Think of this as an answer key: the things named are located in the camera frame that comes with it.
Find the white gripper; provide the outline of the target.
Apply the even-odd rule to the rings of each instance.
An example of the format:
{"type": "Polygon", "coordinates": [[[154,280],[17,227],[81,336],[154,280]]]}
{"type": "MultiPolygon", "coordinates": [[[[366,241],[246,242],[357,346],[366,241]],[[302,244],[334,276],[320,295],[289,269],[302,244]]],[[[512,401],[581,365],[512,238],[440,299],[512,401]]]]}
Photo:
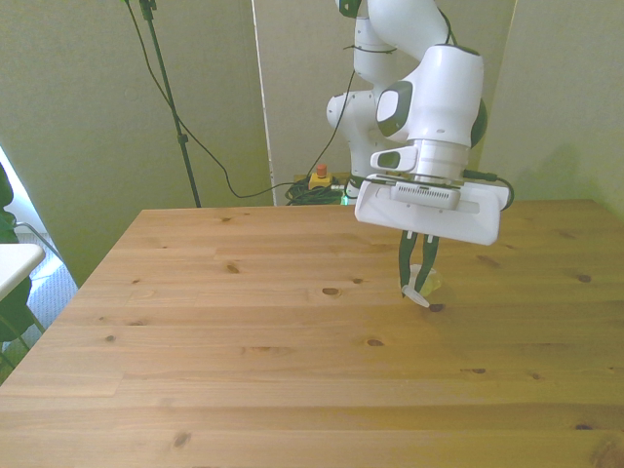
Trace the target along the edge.
{"type": "Polygon", "coordinates": [[[436,260],[438,237],[491,245],[498,237],[502,210],[501,186],[466,182],[458,188],[436,187],[375,175],[362,183],[355,216],[361,222],[406,230],[398,250],[401,288],[410,283],[415,233],[428,235],[420,269],[423,288],[436,260]]]}

